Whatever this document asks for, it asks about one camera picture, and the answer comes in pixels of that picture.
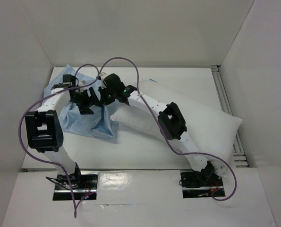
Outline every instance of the fabric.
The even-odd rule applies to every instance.
[[[75,75],[75,70],[67,65],[67,67],[44,89],[44,97],[51,94],[51,88],[55,84],[62,83],[63,75],[71,74]],[[91,83],[97,75],[92,77],[85,76],[81,73],[77,74],[79,84]],[[100,81],[93,84],[94,91],[97,97],[100,99],[100,93],[98,87],[101,85]],[[115,113],[119,106],[119,102],[98,107],[91,106],[90,109],[94,112],[93,115],[81,115],[76,104],[68,103],[62,109],[59,115],[60,125],[65,132],[70,132],[77,135],[98,137],[98,138],[114,138],[118,129],[118,123],[110,120],[110,115]]]
[[[206,106],[159,83],[145,80],[139,83],[140,91],[164,103],[175,102],[186,120],[187,131],[199,148],[228,162],[233,150],[235,135],[242,120],[220,110]],[[111,120],[157,136],[164,140],[152,116],[135,107],[121,105]],[[227,167],[219,160],[206,157],[215,167],[216,174],[225,176]]]

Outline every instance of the red wire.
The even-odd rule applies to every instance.
[[[85,185],[85,191],[87,189],[87,184],[85,182],[83,182],[83,184]]]
[[[215,190],[217,190],[219,188],[218,183],[214,179],[212,179],[212,181],[217,185],[217,188],[216,189],[214,189],[214,188],[212,189],[212,182],[211,182],[211,192],[213,192],[213,191],[215,191]]]
[[[218,189],[219,188],[219,185],[218,185],[218,183],[213,179],[213,181],[214,181],[214,183],[217,185],[217,188],[216,189]]]

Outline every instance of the black joint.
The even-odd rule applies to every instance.
[[[63,83],[71,83],[73,87],[76,85],[76,77],[70,74],[63,75]]]
[[[210,177],[214,171],[215,171],[215,168],[212,165],[212,163],[210,161],[207,161],[206,167],[203,170],[201,170],[201,176],[202,176],[204,182],[207,182],[210,179]]]
[[[125,89],[123,89],[123,91],[119,94],[117,98],[118,101],[129,105],[128,98],[130,97],[131,93],[136,90],[137,90],[136,87],[132,85],[126,86]]]
[[[125,85],[121,82],[119,76],[112,73],[108,75],[104,80],[103,83],[105,87],[99,87],[98,90],[101,93],[101,102],[104,105],[109,105],[113,103],[116,99],[119,99],[120,94],[125,89]]]
[[[69,184],[66,175],[57,175],[57,179],[59,180],[60,183],[67,183],[67,184]],[[74,173],[69,175],[69,179],[71,181],[71,184],[81,184],[82,174],[80,172],[80,169],[79,169],[77,163],[75,165]]]
[[[28,112],[25,116],[28,145],[40,153],[58,152],[64,142],[64,135],[55,110]]]
[[[66,74],[66,75],[63,75],[63,82],[60,84],[53,85],[52,89],[75,87],[75,85],[76,85],[76,77]]]
[[[86,90],[77,92],[70,91],[70,102],[75,103],[78,106],[81,115],[94,114],[90,107],[93,105],[101,107],[102,104],[96,96],[93,87],[89,88],[90,96]]]
[[[158,122],[168,140],[181,139],[181,134],[187,131],[186,121],[176,103],[167,105],[167,108],[159,112]]]

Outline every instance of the white floor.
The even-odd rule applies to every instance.
[[[54,68],[50,81],[63,69]],[[90,77],[96,76],[93,68],[83,68],[80,72]],[[116,73],[125,85],[134,85],[136,82],[134,68],[110,67],[105,68],[104,72]],[[211,69],[139,68],[139,73],[140,80],[154,79],[196,101],[221,109]],[[99,140],[70,133],[64,133],[64,137],[64,148],[81,169],[190,168],[187,159],[172,153],[165,142],[125,126],[120,126],[117,137],[111,140]],[[29,151],[40,156],[36,150]],[[26,156],[22,168],[52,169],[53,166]]]
[[[84,201],[73,216],[72,201],[52,201],[45,176],[20,173],[3,227],[275,227],[255,168],[237,168],[236,194],[225,202],[183,199],[180,171],[100,172],[97,200]],[[231,175],[224,179],[228,195]]]

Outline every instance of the metal frame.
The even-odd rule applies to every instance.
[[[221,74],[219,72],[219,67],[212,66],[211,70],[212,70],[212,75],[213,75],[213,79],[215,82],[218,98],[220,101],[221,109],[225,113],[233,116],[231,108],[230,108],[229,99],[227,97],[227,94],[226,94],[226,91],[224,88],[223,80],[222,80]],[[234,151],[235,152],[233,153],[233,156],[234,156],[234,161],[235,161],[236,167],[249,167],[238,132],[236,134],[235,141],[234,141]]]

